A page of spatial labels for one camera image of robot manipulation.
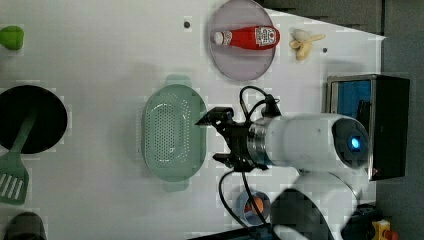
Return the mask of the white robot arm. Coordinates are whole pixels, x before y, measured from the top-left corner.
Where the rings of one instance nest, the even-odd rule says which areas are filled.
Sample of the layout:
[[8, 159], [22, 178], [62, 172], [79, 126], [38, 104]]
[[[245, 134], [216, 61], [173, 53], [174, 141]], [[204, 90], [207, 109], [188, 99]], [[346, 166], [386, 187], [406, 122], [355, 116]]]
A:
[[342, 232], [368, 188], [369, 136], [356, 119], [331, 113], [261, 117], [237, 122], [215, 107], [196, 124], [212, 126], [230, 151], [213, 159], [240, 173], [292, 168], [298, 177], [270, 204], [270, 230], [279, 240], [344, 240]]

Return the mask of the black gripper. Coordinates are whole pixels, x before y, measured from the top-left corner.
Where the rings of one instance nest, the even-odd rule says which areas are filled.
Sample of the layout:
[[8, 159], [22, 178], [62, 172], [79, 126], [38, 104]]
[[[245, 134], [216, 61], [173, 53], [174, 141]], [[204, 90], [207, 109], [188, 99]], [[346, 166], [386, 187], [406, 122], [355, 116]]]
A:
[[265, 163], [254, 160], [249, 153], [251, 122], [236, 122], [233, 117], [234, 110], [231, 107], [214, 107], [196, 122], [197, 126], [213, 126], [230, 149], [229, 153], [215, 153], [213, 159], [235, 172], [251, 172], [255, 168], [267, 170]]

